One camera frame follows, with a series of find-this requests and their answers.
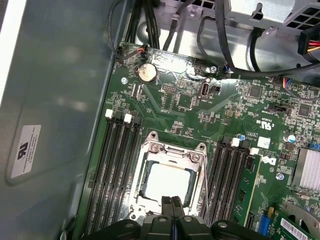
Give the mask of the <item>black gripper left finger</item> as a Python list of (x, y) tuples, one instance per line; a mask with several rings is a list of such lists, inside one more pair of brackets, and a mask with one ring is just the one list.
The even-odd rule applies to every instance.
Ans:
[(83, 236), (83, 240), (170, 240), (173, 235), (173, 201), (161, 198), (161, 215), (150, 215), (142, 225), (131, 219), (120, 220), (107, 227)]

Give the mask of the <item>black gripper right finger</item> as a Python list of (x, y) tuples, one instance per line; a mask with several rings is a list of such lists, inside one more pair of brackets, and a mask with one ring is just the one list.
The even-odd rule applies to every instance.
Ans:
[(201, 218), (186, 215), (179, 196), (172, 197), (173, 216), (182, 240), (269, 240), (270, 238), (229, 220), (218, 220), (211, 226)]

